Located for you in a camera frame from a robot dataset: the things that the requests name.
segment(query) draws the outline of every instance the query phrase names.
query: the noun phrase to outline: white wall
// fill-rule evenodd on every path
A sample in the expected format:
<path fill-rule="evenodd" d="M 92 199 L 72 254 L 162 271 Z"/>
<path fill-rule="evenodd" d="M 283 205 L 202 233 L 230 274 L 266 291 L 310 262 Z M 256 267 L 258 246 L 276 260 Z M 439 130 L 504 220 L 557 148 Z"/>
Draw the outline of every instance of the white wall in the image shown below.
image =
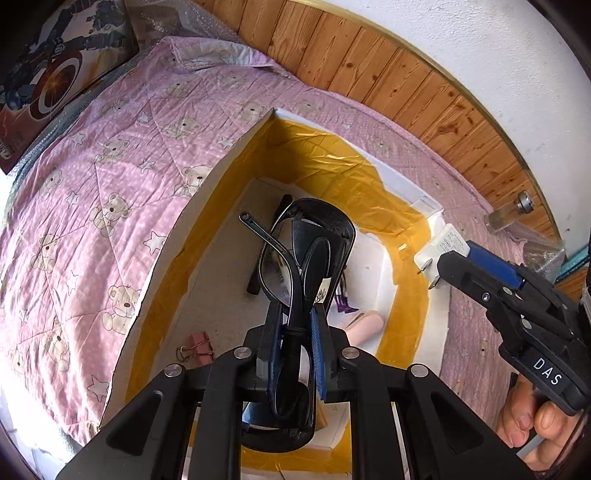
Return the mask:
<path fill-rule="evenodd" d="M 527 0 L 327 0 L 451 73 L 525 158 L 570 253 L 591 226 L 591 82 Z"/>

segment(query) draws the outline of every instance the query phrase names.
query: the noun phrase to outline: human hand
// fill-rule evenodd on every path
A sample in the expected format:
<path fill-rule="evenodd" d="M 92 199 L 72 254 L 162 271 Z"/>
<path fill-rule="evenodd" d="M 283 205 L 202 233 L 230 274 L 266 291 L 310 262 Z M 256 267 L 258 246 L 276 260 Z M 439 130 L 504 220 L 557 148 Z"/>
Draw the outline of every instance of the human hand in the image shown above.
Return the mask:
<path fill-rule="evenodd" d="M 496 433 L 509 447 L 523 447 L 534 427 L 545 440 L 525 457 L 524 462 L 534 471 L 544 471 L 552 466 L 562 451 L 579 417 L 580 414 L 569 417 L 551 401 L 538 408 L 534 385 L 519 375 L 499 413 Z"/>

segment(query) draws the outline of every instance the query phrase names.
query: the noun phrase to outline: metal lid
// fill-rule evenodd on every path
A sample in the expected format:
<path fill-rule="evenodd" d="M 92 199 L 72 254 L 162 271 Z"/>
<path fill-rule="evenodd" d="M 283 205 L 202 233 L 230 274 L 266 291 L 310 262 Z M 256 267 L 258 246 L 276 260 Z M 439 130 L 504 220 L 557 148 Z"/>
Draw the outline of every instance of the metal lid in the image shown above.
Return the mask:
<path fill-rule="evenodd" d="M 534 211 L 534 202 L 531 201 L 530 194 L 526 190 L 517 194 L 517 205 L 522 213 Z"/>

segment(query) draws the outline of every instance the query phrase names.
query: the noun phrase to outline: pink binder clip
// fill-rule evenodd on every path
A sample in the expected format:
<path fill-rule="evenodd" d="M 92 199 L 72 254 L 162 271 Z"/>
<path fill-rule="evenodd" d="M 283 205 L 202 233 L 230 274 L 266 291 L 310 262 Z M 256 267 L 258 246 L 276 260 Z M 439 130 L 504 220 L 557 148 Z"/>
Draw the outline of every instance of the pink binder clip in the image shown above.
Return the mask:
<path fill-rule="evenodd" d="M 181 363 L 191 362 L 192 368 L 213 363 L 213 348 L 206 332 L 189 335 L 187 345 L 177 348 L 177 360 Z"/>

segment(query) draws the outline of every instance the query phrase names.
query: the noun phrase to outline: yellow tape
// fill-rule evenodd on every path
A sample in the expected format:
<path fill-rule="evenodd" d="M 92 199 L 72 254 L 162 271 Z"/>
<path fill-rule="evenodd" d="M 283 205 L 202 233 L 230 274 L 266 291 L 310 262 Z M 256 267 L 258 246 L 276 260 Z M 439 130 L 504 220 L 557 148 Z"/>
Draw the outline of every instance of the yellow tape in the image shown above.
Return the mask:
<path fill-rule="evenodd" d="M 126 400 L 148 382 L 154 357 L 171 325 L 189 275 L 240 193 L 254 178 L 295 184 L 343 210 L 387 249 L 398 286 L 377 357 L 406 368 L 413 361 L 427 314 L 427 281 L 413 257 L 430 238 L 427 219 L 388 192 L 375 167 L 336 135 L 277 118 L 268 122 L 228 167 L 173 260 L 150 305 L 135 352 Z M 327 473 L 351 471 L 350 425 L 332 450 L 302 448 L 262 453 L 242 448 L 242 466 Z"/>

